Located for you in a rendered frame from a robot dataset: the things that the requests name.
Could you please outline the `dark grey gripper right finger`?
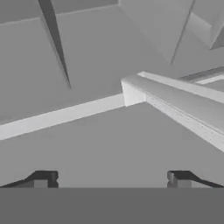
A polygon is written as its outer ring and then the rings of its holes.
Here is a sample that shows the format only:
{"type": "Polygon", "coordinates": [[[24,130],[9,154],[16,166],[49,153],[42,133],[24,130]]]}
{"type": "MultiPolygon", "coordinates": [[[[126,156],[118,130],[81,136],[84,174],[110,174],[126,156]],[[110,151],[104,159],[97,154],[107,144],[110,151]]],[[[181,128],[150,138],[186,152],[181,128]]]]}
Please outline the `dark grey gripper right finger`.
{"type": "Polygon", "coordinates": [[[191,171],[168,171],[167,178],[167,186],[171,188],[224,188],[224,185],[199,178],[191,171]]]}

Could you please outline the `grey tall cabinet panel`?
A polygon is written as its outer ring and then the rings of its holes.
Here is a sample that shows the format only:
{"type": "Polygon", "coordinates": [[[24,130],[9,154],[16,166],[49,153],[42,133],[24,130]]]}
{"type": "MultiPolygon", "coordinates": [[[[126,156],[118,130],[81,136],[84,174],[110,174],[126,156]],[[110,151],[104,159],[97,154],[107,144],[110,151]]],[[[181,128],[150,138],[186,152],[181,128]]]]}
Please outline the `grey tall cabinet panel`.
{"type": "Polygon", "coordinates": [[[181,77],[224,68],[224,47],[186,32],[168,62],[116,0],[52,0],[67,68],[56,55],[37,0],[0,0],[0,124],[121,91],[138,72],[181,77]]]}

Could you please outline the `pale grey plinth strip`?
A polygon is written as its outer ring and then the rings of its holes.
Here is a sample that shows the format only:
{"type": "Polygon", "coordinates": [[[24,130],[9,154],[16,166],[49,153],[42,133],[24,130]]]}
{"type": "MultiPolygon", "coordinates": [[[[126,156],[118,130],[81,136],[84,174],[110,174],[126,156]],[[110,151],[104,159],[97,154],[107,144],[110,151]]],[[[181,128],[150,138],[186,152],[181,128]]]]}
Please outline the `pale grey plinth strip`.
{"type": "Polygon", "coordinates": [[[99,100],[31,116],[14,122],[8,122],[0,125],[0,141],[50,128],[62,123],[79,120],[84,117],[97,115],[113,109],[119,109],[124,106],[123,94],[115,94],[99,100]]]}

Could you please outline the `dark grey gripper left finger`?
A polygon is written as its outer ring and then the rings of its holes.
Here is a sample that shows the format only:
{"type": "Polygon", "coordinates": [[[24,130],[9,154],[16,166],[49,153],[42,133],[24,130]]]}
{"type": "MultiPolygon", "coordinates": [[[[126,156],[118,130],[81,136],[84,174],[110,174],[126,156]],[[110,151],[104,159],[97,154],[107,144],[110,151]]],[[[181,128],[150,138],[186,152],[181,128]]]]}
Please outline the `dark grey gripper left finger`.
{"type": "Polygon", "coordinates": [[[2,188],[58,188],[58,178],[59,173],[57,171],[39,170],[33,172],[27,178],[2,185],[2,188]]]}

